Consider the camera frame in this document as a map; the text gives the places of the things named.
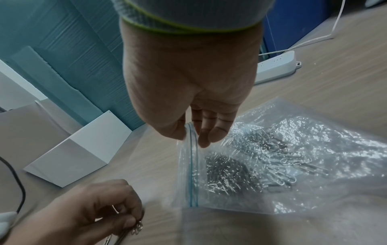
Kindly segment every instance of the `teal wall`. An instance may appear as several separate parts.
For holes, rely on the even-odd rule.
[[[107,110],[132,130],[144,124],[126,91],[110,0],[0,0],[0,34],[0,59],[81,124]]]

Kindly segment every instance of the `gray sleeve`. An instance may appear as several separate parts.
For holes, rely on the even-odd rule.
[[[168,33],[230,32],[260,22],[274,0],[112,0],[126,21]]]

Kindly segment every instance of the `ziplock bag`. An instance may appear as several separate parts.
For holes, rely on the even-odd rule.
[[[178,142],[174,206],[298,213],[353,194],[383,195],[387,144],[281,98],[236,118],[202,149],[192,124]]]

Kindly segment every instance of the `fingernail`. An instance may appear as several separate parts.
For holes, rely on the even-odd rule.
[[[136,218],[133,216],[130,216],[124,224],[124,229],[129,229],[133,227],[135,224],[136,224]]]

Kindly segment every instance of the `black cable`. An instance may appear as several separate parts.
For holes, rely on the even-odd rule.
[[[19,207],[17,208],[17,213],[20,212],[21,208],[23,207],[23,204],[24,204],[24,201],[25,201],[25,189],[24,189],[24,186],[23,184],[21,183],[15,169],[2,157],[0,157],[0,160],[5,164],[5,166],[7,166],[9,168],[9,171],[11,171],[13,177],[15,178],[17,184],[19,185],[20,189],[21,189],[21,194],[22,194],[22,198],[21,198],[21,202],[20,202],[20,205]]]

